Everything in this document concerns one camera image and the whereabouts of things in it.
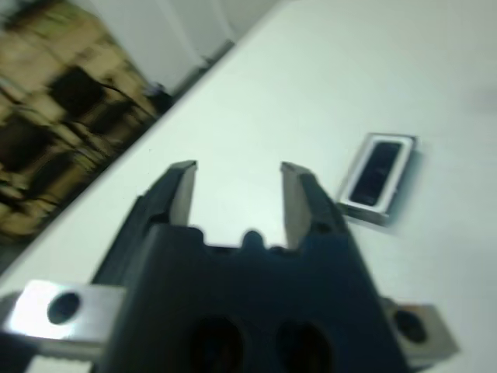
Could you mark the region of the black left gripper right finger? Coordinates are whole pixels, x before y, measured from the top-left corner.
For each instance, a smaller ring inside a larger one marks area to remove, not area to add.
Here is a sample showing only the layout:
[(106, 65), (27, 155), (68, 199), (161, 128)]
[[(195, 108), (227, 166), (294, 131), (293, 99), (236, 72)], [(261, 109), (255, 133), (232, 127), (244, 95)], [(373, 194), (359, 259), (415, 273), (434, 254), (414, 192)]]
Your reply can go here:
[(297, 250), (309, 235), (349, 235), (345, 219), (314, 173), (282, 162), (283, 220), (289, 249)]

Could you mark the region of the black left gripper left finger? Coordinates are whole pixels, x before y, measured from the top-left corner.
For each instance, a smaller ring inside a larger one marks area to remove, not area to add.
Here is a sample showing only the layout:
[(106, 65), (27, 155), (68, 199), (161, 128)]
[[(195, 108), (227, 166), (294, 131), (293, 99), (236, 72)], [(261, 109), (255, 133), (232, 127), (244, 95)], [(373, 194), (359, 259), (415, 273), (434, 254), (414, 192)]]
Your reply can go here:
[(91, 283), (129, 287), (139, 276), (148, 256), (145, 241), (156, 223), (187, 226), (193, 200), (197, 162), (170, 165), (148, 190), (140, 195), (99, 265)]

